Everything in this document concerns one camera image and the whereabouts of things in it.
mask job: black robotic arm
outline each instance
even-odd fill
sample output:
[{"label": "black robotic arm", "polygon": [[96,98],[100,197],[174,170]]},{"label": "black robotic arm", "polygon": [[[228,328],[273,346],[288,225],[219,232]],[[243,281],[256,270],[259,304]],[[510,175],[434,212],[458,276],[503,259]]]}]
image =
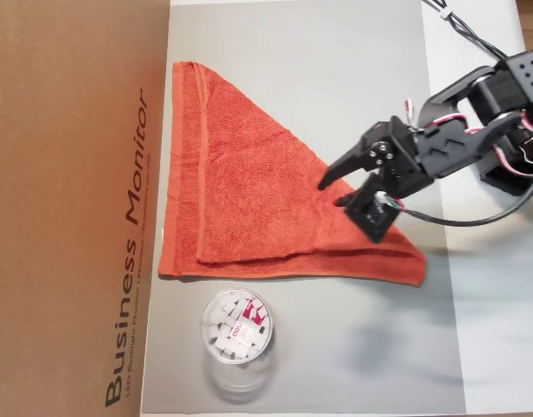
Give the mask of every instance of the black robotic arm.
[{"label": "black robotic arm", "polygon": [[[469,129],[465,117],[457,113],[457,104],[464,99],[470,101],[483,128]],[[533,51],[504,58],[495,67],[476,69],[431,97],[421,109],[418,127],[396,116],[376,123],[328,168],[318,188],[323,190],[358,169],[378,169],[360,189],[343,196],[336,205],[345,207],[346,215],[373,242],[379,242],[401,212],[461,227],[504,218],[533,194],[533,162],[529,157],[533,158]],[[489,158],[494,165],[489,165]],[[523,195],[511,211],[482,221],[453,222],[400,207],[398,199],[473,163],[480,164],[483,181]],[[522,174],[511,164],[529,173]],[[520,182],[515,173],[524,181]]]}]

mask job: cardboard box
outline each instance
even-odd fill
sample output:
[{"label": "cardboard box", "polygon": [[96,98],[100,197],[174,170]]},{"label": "cardboard box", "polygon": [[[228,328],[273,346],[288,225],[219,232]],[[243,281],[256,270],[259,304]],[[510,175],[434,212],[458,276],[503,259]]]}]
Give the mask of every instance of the cardboard box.
[{"label": "cardboard box", "polygon": [[169,13],[0,1],[0,417],[139,415]]}]

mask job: cable tie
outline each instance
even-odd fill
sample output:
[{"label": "cable tie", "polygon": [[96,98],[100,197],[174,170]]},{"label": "cable tie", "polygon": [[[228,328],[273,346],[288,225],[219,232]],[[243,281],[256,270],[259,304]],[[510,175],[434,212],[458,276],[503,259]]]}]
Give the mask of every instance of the cable tie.
[{"label": "cable tie", "polygon": [[443,19],[443,20],[446,20],[448,17],[450,17],[450,15],[453,13],[454,10],[451,9],[450,6],[446,6],[442,9],[442,11],[440,12],[440,17]]}]

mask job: white background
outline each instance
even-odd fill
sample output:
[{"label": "white background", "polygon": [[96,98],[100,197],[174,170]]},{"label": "white background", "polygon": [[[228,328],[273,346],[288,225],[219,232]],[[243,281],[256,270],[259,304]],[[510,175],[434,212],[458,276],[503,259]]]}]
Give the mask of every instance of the white background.
[{"label": "white background", "polygon": [[[199,3],[246,2],[171,0],[172,5]],[[515,0],[448,3],[479,36],[507,54],[524,50]],[[462,39],[426,4],[423,24],[433,94],[477,66],[493,64],[492,58]],[[475,117],[470,122],[477,125]],[[508,196],[482,186],[470,169],[442,183],[448,218],[486,217],[511,202]],[[530,211],[484,228],[446,230],[468,414],[533,412],[533,269],[527,269],[533,259],[523,257],[521,249],[533,243],[528,217]],[[511,235],[523,240],[511,240]],[[464,259],[455,261],[455,252],[463,257],[468,253],[472,268]],[[494,280],[486,271],[495,268],[512,268],[512,274],[496,274]]]}]

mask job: orange towel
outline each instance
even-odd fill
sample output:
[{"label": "orange towel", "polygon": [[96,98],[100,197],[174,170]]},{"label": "orange towel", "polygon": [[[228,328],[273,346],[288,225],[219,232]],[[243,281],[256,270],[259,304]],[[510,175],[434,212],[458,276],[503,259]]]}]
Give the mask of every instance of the orange towel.
[{"label": "orange towel", "polygon": [[420,285],[423,255],[393,228],[372,244],[334,206],[344,181],[214,71],[173,68],[161,275],[348,276]]}]

